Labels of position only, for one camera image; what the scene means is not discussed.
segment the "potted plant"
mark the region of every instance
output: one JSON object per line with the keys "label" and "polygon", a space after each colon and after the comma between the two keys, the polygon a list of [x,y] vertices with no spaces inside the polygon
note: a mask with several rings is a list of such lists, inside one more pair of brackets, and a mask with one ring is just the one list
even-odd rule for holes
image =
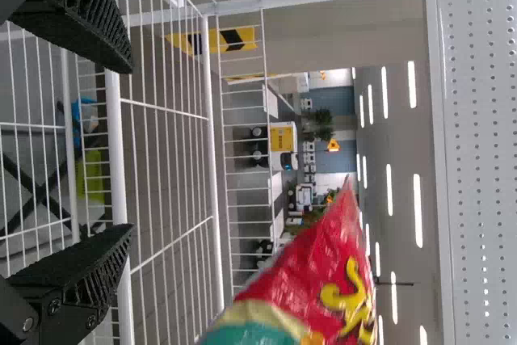
{"label": "potted plant", "polygon": [[329,108],[318,108],[314,112],[308,112],[307,118],[318,126],[332,125],[332,114]]}
{"label": "potted plant", "polygon": [[322,141],[330,141],[334,136],[334,131],[331,127],[320,127],[314,133],[314,136],[321,139]]}

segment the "black metal frame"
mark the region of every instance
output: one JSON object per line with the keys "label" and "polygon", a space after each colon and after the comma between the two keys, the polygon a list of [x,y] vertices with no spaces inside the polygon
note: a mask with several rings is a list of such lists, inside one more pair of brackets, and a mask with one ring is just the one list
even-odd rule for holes
{"label": "black metal frame", "polygon": [[114,226],[7,280],[0,276],[0,343],[72,345],[85,338],[115,300],[133,228]]}
{"label": "black metal frame", "polygon": [[[61,113],[64,113],[63,104],[61,102],[57,102],[57,110]],[[81,131],[81,124],[76,120],[73,120],[74,129]],[[96,128],[91,134],[95,135],[99,130]],[[102,140],[102,137],[88,137],[85,142],[85,148],[95,147],[99,145],[99,142]],[[9,232],[13,232],[17,228],[21,226],[22,221],[25,221],[35,210],[35,206],[42,204],[46,206],[50,212],[56,216],[58,220],[63,220],[68,218],[69,220],[64,221],[63,225],[66,226],[69,230],[72,230],[72,223],[70,221],[71,215],[70,213],[61,205],[55,201],[51,196],[48,196],[47,203],[47,191],[51,192],[58,184],[59,179],[63,179],[68,174],[68,166],[67,166],[67,158],[59,165],[57,169],[47,179],[45,183],[42,185],[38,185],[34,183],[33,179],[23,171],[23,169],[18,167],[18,165],[13,162],[5,153],[2,153],[3,157],[3,165],[4,169],[16,180],[18,180],[23,187],[25,187],[28,191],[33,192],[32,188],[36,188],[36,193],[23,204],[22,208],[13,215],[13,217],[9,218],[7,225],[4,225],[2,229],[0,229],[0,238],[8,235]],[[82,152],[81,147],[75,150],[74,157],[76,161],[81,160]],[[99,219],[101,222],[97,222],[90,228],[90,233],[95,233],[97,229],[102,225],[102,220],[105,220],[107,217],[106,213],[104,213]],[[88,236],[88,230],[85,225],[80,225],[81,229],[81,238],[84,239]],[[5,239],[0,241],[0,246],[5,244]]]}
{"label": "black metal frame", "polygon": [[132,72],[131,43],[116,0],[1,0],[0,24],[8,19],[108,69]]}

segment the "blue wall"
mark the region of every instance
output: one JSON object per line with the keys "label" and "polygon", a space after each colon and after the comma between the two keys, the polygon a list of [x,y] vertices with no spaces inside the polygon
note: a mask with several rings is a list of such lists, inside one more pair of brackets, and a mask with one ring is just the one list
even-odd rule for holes
{"label": "blue wall", "polygon": [[326,141],[316,142],[316,172],[317,173],[348,173],[357,171],[355,141],[338,141],[340,149],[337,153],[327,153]]}
{"label": "blue wall", "polygon": [[302,99],[313,100],[313,110],[329,108],[333,116],[355,115],[354,87],[317,88],[301,94]]}

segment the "orange triangle sign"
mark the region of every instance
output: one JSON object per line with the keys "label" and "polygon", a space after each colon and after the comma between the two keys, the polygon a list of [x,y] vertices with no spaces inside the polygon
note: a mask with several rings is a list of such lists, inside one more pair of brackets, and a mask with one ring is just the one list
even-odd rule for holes
{"label": "orange triangle sign", "polygon": [[334,138],[330,139],[328,146],[326,147],[331,153],[339,151],[339,143]]}

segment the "ceiling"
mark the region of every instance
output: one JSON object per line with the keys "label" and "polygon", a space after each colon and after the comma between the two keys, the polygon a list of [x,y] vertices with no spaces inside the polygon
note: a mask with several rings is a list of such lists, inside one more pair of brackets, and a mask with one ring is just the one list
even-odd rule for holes
{"label": "ceiling", "polygon": [[[390,286],[380,286],[377,290],[377,313],[383,317],[384,343],[387,344],[420,343],[420,326],[425,328],[429,343],[443,342],[431,93],[423,49],[422,56],[414,58],[414,63],[418,88],[416,108],[410,107],[407,62],[385,66],[387,119],[381,67],[355,70],[355,111],[359,117],[357,150],[362,175],[359,205],[365,233],[368,224],[372,268],[375,271],[380,262],[383,282],[390,282],[391,271],[399,282],[414,282],[412,287],[397,287],[397,324],[393,321]],[[372,86],[372,110],[368,103],[369,85]],[[360,96],[364,128],[360,124]],[[392,216],[388,208],[387,164],[391,166],[392,175]],[[415,237],[414,174],[420,176],[421,182],[422,248],[418,247]]]}

